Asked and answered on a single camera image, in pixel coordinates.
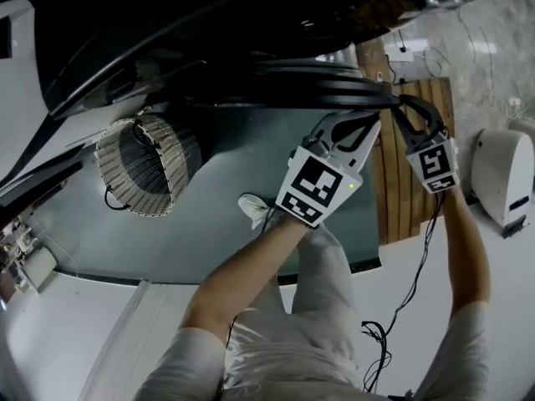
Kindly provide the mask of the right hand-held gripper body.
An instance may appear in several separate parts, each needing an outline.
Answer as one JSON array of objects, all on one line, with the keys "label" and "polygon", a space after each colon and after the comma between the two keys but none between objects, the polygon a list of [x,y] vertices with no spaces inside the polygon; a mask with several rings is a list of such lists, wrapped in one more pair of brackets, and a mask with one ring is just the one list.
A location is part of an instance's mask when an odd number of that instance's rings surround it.
[{"label": "right hand-held gripper body", "polygon": [[406,158],[424,189],[435,194],[459,185],[457,146],[447,129],[423,130],[405,136]]}]

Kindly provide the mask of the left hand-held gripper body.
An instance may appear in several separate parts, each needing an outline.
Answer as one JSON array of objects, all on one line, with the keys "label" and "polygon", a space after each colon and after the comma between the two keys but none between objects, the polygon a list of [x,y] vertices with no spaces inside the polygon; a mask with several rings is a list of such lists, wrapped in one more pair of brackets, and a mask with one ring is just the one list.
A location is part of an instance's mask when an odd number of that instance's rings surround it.
[{"label": "left hand-held gripper body", "polygon": [[309,136],[288,162],[276,206],[316,227],[362,186],[362,167],[362,145],[331,145]]}]

